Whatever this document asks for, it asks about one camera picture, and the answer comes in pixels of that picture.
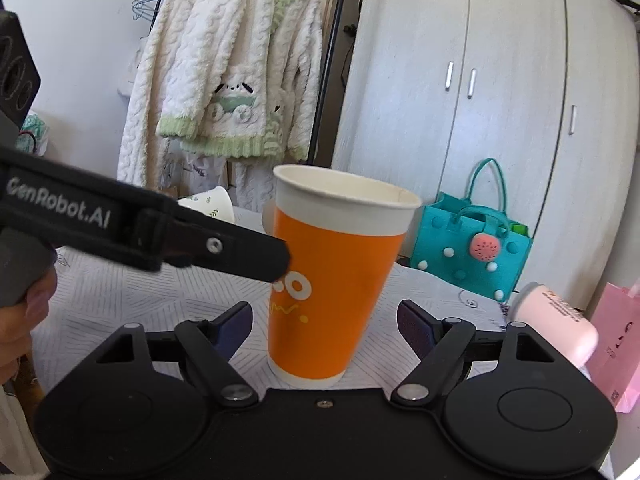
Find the paper cup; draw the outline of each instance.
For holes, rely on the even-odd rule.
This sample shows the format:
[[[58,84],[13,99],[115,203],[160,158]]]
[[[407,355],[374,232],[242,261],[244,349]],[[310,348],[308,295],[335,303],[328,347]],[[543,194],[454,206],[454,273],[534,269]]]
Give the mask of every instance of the paper cup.
[[[273,217],[275,213],[276,201],[272,198],[262,206],[262,228],[269,236],[273,236]]]
[[[187,198],[181,198],[178,200],[178,204],[189,209],[200,211],[201,213],[229,222],[230,224],[236,223],[236,216],[234,215],[234,205],[231,203],[229,193],[222,186],[218,186],[210,191],[204,193],[198,193],[197,195],[188,196]]]
[[[269,363],[297,388],[322,389],[346,370],[420,207],[400,187],[313,166],[278,166],[274,236],[289,272],[273,283]]]

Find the pink shopping bag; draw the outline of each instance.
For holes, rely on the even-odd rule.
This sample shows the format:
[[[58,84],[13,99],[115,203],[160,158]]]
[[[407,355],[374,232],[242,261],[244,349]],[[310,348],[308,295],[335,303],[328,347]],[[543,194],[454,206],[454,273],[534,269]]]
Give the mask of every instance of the pink shopping bag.
[[[591,322],[600,338],[587,370],[617,412],[640,396],[640,279],[628,290],[607,283]]]

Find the cable knit cardigan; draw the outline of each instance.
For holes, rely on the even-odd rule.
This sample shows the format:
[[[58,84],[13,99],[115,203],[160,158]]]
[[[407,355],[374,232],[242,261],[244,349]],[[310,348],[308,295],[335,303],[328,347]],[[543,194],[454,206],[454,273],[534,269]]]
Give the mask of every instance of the cable knit cardigan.
[[[134,83],[118,179],[159,189],[169,141],[253,162],[308,152],[319,0],[164,0]]]

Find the metal handle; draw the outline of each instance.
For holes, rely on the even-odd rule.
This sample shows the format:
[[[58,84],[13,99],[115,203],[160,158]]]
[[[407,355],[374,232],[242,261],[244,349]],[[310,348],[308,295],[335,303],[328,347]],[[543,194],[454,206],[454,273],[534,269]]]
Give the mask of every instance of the metal handle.
[[[575,133],[575,117],[578,114],[578,107],[576,105],[571,106],[571,123],[569,124],[569,135]]]
[[[476,73],[478,70],[475,68],[471,71],[471,79],[469,79],[469,90],[466,91],[466,98],[471,99],[474,96],[474,89],[476,88]]]
[[[447,92],[451,88],[451,76],[453,76],[453,61],[449,61],[449,68],[447,68],[447,80],[444,83],[444,89]]]

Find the wardrobe door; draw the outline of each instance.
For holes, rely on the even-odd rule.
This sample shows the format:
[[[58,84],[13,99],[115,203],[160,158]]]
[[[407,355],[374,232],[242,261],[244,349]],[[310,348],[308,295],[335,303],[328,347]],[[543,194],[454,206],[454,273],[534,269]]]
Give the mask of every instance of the wardrobe door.
[[[468,0],[364,0],[332,168],[438,191]]]
[[[496,158],[507,181],[508,215],[535,229],[558,141],[565,37],[564,0],[471,0],[442,191],[463,196],[478,162]],[[473,202],[498,205],[489,171]]]
[[[568,62],[558,156],[520,285],[584,309],[625,206],[638,135],[638,40],[613,0],[566,0]]]

